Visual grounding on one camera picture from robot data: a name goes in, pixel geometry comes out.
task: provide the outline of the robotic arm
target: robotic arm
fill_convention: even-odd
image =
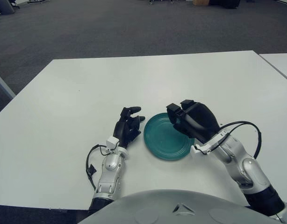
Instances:
[[[287,203],[280,199],[255,160],[261,146],[261,133],[258,128],[246,121],[232,123],[239,124],[237,127],[252,124],[257,128],[259,145],[253,157],[247,154],[238,139],[230,135],[237,127],[229,132],[224,130],[225,127],[220,128],[215,116],[204,104],[184,100],[181,107],[170,104],[167,106],[167,113],[176,130],[189,138],[197,138],[203,144],[192,146],[192,150],[204,155],[213,153],[237,182],[253,210],[287,223]]]
[[[96,170],[92,165],[88,167],[89,155],[87,156],[86,173],[96,190],[92,203],[88,209],[88,215],[99,211],[119,197],[121,191],[121,176],[125,168],[125,159],[128,157],[126,148],[128,144],[141,133],[139,131],[139,125],[140,122],[145,119],[143,116],[131,117],[131,114],[139,112],[140,110],[141,108],[139,106],[130,108],[124,107],[121,112],[121,117],[115,125],[114,134],[108,138],[106,146],[97,145],[93,147],[93,149],[97,147],[107,148],[106,154],[103,154],[101,151],[101,154],[106,157],[102,162],[102,174],[97,189],[92,181],[92,175]]]

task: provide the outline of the gray carpet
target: gray carpet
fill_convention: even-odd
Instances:
[[[238,9],[197,7],[183,0],[152,6],[147,0],[23,3],[15,14],[0,16],[0,76],[18,93],[59,58],[235,50],[287,53],[287,5],[256,1],[241,1]],[[0,111],[8,102],[0,90]],[[17,223],[74,222],[71,213],[42,210],[39,214],[46,215],[37,216],[34,210],[0,209],[0,223],[14,223],[6,214],[20,217]]]

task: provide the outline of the silver robotic forearm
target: silver robotic forearm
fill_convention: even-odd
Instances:
[[[257,211],[282,223],[287,223],[287,203],[283,202],[258,162],[247,154],[241,142],[221,131],[203,146],[196,146],[204,153],[212,152],[224,163],[229,175],[237,182],[248,203]]]
[[[121,176],[125,168],[128,151],[117,146],[118,143],[119,140],[113,136],[106,141],[108,155],[102,162],[102,174],[89,208],[91,214],[104,208],[120,196]]]
[[[96,197],[116,200],[119,197],[121,188],[121,176],[125,168],[125,158],[128,152],[125,148],[118,147],[117,152],[107,155],[102,163],[102,174],[99,179]]]

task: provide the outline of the teal plate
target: teal plate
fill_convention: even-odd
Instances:
[[[173,128],[167,113],[152,117],[144,127],[143,138],[148,149],[163,160],[179,160],[190,152],[194,139]]]

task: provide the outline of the table leg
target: table leg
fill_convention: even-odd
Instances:
[[[16,95],[14,92],[9,88],[9,86],[3,81],[3,79],[0,77],[0,88],[10,97],[13,99]]]

